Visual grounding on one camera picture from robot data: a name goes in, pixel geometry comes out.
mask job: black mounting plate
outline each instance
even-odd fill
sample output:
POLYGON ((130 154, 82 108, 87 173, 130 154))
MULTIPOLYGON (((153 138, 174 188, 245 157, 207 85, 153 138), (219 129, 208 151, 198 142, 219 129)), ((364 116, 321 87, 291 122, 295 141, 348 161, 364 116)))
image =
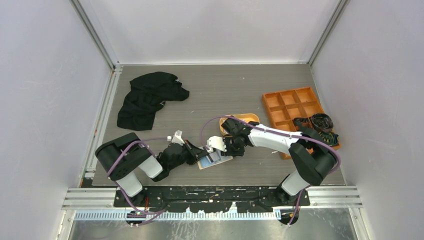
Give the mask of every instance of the black mounting plate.
MULTIPOLYGON (((272 207, 294 206, 296 198, 283 205, 276 196, 276 186, 145 186, 139 194, 148 197, 150 211, 166 208, 171 213, 185 213, 190 207, 192 213, 203 210, 205 213, 227 212, 233 202, 238 213, 272 212, 272 207)), ((126 208, 128 203, 120 191, 113 203, 114 207, 126 208)), ((300 198, 301 206, 309 206, 307 191, 300 198)), ((140 202, 137 207, 145 207, 140 202)))

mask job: metal floor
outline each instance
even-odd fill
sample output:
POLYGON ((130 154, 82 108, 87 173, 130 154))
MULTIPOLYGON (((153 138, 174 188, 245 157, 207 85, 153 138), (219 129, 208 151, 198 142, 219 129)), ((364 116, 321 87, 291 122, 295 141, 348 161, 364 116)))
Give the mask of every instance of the metal floor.
POLYGON ((274 220, 155 221, 129 228, 124 221, 74 221, 70 240, 356 240, 345 208, 302 209, 290 228, 274 220))
MULTIPOLYGON (((168 72, 178 76, 182 87, 190 91, 184 101, 168 101, 156 113, 152 130, 138 131, 138 137, 171 136, 182 130, 184 139, 201 146, 199 132, 203 124, 217 116, 228 114, 254 113, 260 122, 269 125, 262 106, 263 93, 286 89, 313 87, 314 80, 307 64, 266 64, 266 65, 155 65, 124 66, 118 82, 115 98, 104 134, 108 142, 127 133, 128 129, 117 127, 117 115, 130 91, 130 81, 152 72, 168 72)), ((220 136, 218 120, 212 121, 205 129, 205 139, 220 136)), ((155 153, 163 151, 166 141, 149 142, 155 153)), ((181 165, 173 169, 162 181, 153 182, 141 170, 136 175, 146 186, 152 185, 278 185, 295 170, 291 160, 282 160, 278 153, 261 147, 247 147, 243 157, 200 170, 195 165, 181 165)), ((113 186, 106 172, 97 164, 92 184, 113 186)), ((326 177, 323 184, 345 184, 340 170, 326 177)))

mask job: gray wooden surface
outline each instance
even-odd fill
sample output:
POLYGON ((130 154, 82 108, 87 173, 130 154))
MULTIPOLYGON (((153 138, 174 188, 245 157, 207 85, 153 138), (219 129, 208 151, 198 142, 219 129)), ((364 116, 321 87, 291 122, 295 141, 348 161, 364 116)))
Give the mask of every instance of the gray wooden surface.
MULTIPOLYGON (((103 142, 133 132, 117 127, 118 112, 130 91, 129 82, 157 71, 178 76, 182 87, 190 91, 190 97, 184 101, 166 102, 165 107, 156 113, 153 129, 136 132, 142 140, 171 136, 176 130, 182 130, 184 139, 201 146, 199 132, 207 120, 228 114, 254 113, 261 123, 269 125, 261 102, 263 93, 308 86, 315 89, 310 67, 306 64, 124 66, 103 142)), ((212 121, 204 131, 205 138, 214 135, 220 136, 218 120, 212 121)), ((156 154, 167 144, 164 140, 149 142, 156 154)), ((243 157, 202 170, 197 164, 184 164, 159 182, 153 182, 139 169, 136 175, 146 186, 278 185, 294 170, 291 160, 281 159, 271 149, 247 147, 243 157)), ((323 184, 344 184, 341 172, 338 170, 327 176, 323 184)), ((100 164, 97 165, 93 185, 113 185, 100 164)))

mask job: orange compartment organizer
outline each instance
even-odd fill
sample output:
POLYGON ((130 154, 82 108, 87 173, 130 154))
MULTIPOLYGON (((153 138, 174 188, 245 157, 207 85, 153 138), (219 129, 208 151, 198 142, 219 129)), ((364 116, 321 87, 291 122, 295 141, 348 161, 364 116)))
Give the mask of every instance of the orange compartment organizer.
MULTIPOLYGON (((324 113, 311 87, 265 93, 262 95, 262 103, 271 126, 283 131, 296 132, 294 118, 309 118, 324 113)), ((332 148, 337 150, 341 146, 339 142, 332 148)), ((280 155, 282 159, 291 159, 285 153, 280 152, 280 155)))

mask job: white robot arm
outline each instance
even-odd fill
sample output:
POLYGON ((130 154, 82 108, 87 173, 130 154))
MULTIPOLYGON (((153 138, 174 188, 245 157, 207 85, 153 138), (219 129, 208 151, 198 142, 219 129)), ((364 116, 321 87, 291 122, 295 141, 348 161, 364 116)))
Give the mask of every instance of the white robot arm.
POLYGON ((325 147, 299 139, 306 136, 324 142, 318 132, 308 128, 305 131, 290 132, 267 127, 257 122, 250 126, 228 118, 222 127, 229 133, 224 137, 213 136, 207 141, 207 150, 196 147, 182 139, 182 132, 168 137, 171 143, 157 157, 146 148, 132 143, 140 140, 135 133, 129 133, 107 142, 96 150, 96 156, 103 168, 111 172, 109 177, 133 197, 142 191, 143 186, 134 174, 134 169, 142 169, 153 181, 158 182, 169 175, 177 166, 195 164, 200 158, 219 150, 223 156, 243 156, 245 147, 265 147, 291 155, 296 171, 288 175, 278 186, 281 202, 293 199, 299 191, 308 186, 319 186, 336 165, 336 157, 325 147))

